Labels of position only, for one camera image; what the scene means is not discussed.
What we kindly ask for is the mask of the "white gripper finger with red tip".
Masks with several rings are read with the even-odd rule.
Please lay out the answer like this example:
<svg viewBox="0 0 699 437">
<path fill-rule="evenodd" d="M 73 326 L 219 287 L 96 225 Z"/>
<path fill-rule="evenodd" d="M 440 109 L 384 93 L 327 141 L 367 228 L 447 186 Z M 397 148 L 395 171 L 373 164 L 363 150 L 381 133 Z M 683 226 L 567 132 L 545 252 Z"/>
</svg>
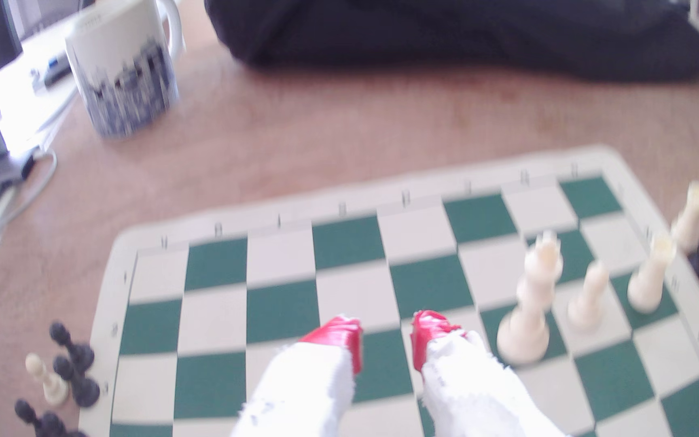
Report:
<svg viewBox="0 0 699 437">
<path fill-rule="evenodd" d="M 436 436 L 565 436 L 481 335 L 434 310 L 414 314 L 413 366 Z"/>
<path fill-rule="evenodd" d="M 337 436 L 363 369 L 356 317 L 337 315 L 268 363 L 232 436 Z"/>
</svg>

